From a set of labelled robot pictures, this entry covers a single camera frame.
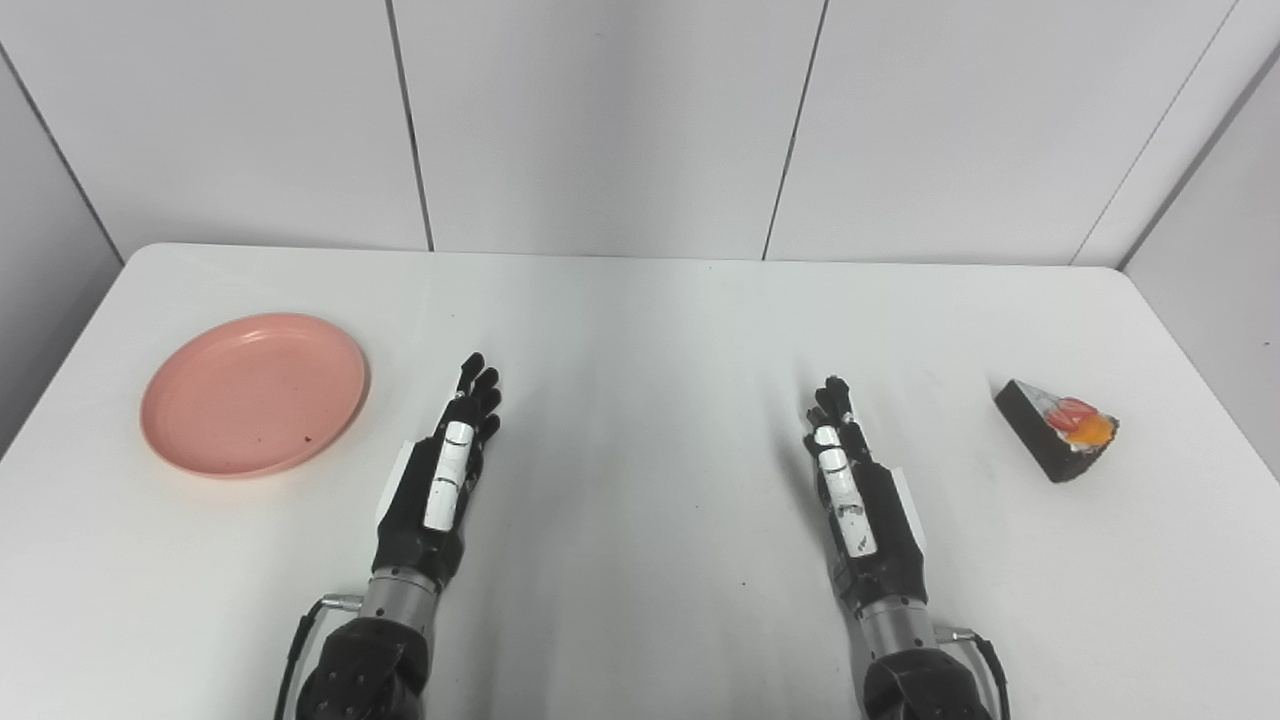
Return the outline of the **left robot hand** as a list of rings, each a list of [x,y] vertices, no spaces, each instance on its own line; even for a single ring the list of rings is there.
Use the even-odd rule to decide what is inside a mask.
[[[500,428],[500,373],[471,354],[431,434],[408,446],[394,493],[378,523],[371,571],[415,571],[435,589],[456,577],[463,524],[484,468],[486,445]]]

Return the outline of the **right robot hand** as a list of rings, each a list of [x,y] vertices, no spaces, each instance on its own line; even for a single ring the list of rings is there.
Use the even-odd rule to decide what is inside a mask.
[[[806,419],[803,443],[835,542],[836,594],[850,609],[890,597],[927,603],[923,550],[893,473],[872,455],[847,382],[827,377]]]

